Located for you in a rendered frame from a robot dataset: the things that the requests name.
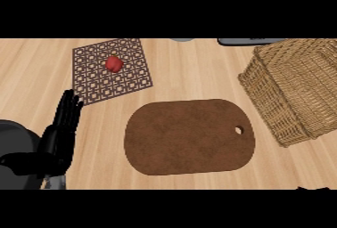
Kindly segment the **red bell pepper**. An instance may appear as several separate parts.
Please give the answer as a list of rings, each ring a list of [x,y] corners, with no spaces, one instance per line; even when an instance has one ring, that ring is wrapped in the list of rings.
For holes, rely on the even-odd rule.
[[[122,61],[115,57],[115,56],[109,56],[105,62],[105,68],[108,68],[114,73],[116,73],[119,71],[119,69],[122,68]]]

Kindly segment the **tan wicker basket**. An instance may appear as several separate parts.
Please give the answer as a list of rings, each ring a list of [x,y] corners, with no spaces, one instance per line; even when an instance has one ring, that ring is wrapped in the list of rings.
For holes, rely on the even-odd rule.
[[[282,147],[337,130],[337,38],[255,47],[238,81]]]

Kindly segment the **dark grey flat appliance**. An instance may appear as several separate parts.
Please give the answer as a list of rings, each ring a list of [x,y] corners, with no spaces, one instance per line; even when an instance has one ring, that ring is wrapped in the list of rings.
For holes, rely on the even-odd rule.
[[[282,41],[282,38],[218,38],[217,42],[224,46],[267,45]]]

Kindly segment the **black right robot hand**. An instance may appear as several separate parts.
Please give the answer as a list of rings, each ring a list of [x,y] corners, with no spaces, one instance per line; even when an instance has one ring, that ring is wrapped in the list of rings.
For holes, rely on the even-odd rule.
[[[331,188],[329,187],[320,187],[320,188],[304,188],[301,186],[297,186],[295,190],[300,190],[300,191],[325,191],[325,190],[329,190]]]

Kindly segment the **brown wooden cutting board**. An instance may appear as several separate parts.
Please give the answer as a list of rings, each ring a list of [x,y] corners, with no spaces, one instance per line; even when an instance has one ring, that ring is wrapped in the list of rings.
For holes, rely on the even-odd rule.
[[[145,175],[236,170],[255,149],[247,114],[221,99],[152,102],[127,121],[124,148]]]

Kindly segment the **brown patterned placemat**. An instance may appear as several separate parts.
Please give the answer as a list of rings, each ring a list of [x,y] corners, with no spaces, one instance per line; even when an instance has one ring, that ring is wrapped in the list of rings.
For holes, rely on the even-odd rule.
[[[111,56],[124,63],[116,72],[105,67]],[[150,71],[137,38],[116,38],[72,49],[72,90],[84,105],[149,87]]]

